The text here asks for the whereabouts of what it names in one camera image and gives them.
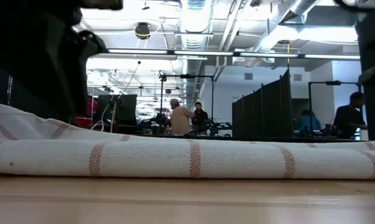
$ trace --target ductwork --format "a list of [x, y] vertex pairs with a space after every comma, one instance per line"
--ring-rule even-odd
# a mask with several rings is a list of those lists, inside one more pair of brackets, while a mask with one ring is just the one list
[[[290, 35], [297, 34], [297, 30], [286, 25], [303, 25], [306, 15], [318, 2], [319, 0], [293, 0], [277, 5], [268, 19], [268, 32], [263, 34], [257, 45], [244, 51], [269, 52], [277, 42], [291, 38]], [[250, 58], [236, 65], [252, 67], [256, 61], [256, 58]]]
[[[214, 0], [182, 0], [181, 12], [181, 32], [192, 33], [192, 35], [182, 35], [183, 50], [206, 50], [208, 46], [208, 36], [197, 33], [209, 33], [211, 29], [212, 7]], [[201, 67], [201, 60], [186, 60], [186, 70], [190, 75], [198, 75]], [[194, 99], [199, 94], [197, 85], [201, 79], [188, 79], [186, 85], [186, 104], [191, 106]]]

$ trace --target black shirt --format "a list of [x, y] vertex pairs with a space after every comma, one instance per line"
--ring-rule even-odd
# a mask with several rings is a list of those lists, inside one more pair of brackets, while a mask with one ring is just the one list
[[205, 131], [207, 130], [207, 121], [208, 121], [208, 114], [203, 111], [194, 111], [194, 118], [192, 119], [192, 124], [195, 126], [199, 126], [200, 131]]
[[338, 131], [341, 131], [341, 138], [351, 138], [356, 132], [356, 128], [348, 124], [365, 124], [363, 116], [357, 109], [352, 109], [348, 105], [340, 106], [336, 112], [334, 125], [337, 126]]

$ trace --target beige sweater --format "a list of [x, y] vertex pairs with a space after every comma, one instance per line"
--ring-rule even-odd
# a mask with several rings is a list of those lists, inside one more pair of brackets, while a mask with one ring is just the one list
[[193, 112], [182, 106], [178, 106], [171, 114], [171, 127], [173, 134], [185, 134], [190, 130], [189, 118], [193, 117]]

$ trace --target computer monitor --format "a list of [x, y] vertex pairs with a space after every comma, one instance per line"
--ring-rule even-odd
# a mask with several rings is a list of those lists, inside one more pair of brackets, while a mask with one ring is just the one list
[[103, 115], [103, 121], [110, 122], [113, 117], [114, 104], [117, 102], [117, 124], [137, 125], [135, 116], [137, 97], [138, 95], [99, 95], [95, 120], [101, 121]]
[[137, 125], [136, 99], [138, 95], [121, 95], [117, 109], [117, 123], [121, 125]]
[[98, 107], [96, 109], [95, 116], [93, 117], [94, 120], [101, 121], [103, 116], [103, 121], [111, 121], [114, 109], [111, 101], [112, 99], [117, 99], [118, 97], [119, 95], [99, 95]]

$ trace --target person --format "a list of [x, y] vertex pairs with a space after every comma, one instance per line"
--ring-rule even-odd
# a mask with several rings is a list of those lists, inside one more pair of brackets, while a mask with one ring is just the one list
[[338, 130], [338, 137], [350, 139], [356, 130], [367, 129], [363, 116], [357, 110], [364, 105], [363, 93], [356, 92], [349, 97], [349, 104], [337, 109], [334, 125]]
[[198, 133], [206, 132], [208, 114], [202, 110], [202, 105], [200, 102], [196, 102], [194, 106], [196, 107], [196, 110], [194, 111], [194, 119], [192, 119], [193, 127]]
[[298, 119], [298, 130], [299, 131], [306, 131], [306, 130], [309, 130], [311, 127], [311, 123], [310, 123], [310, 115], [312, 114], [312, 130], [321, 130], [321, 125], [320, 125], [320, 122], [318, 120], [318, 118], [316, 118], [315, 114], [313, 112], [311, 112], [310, 110], [303, 110], [301, 112], [301, 115]]
[[169, 101], [171, 109], [171, 128], [175, 135], [183, 135], [190, 131], [189, 118], [194, 117], [194, 113], [183, 108], [177, 99]]

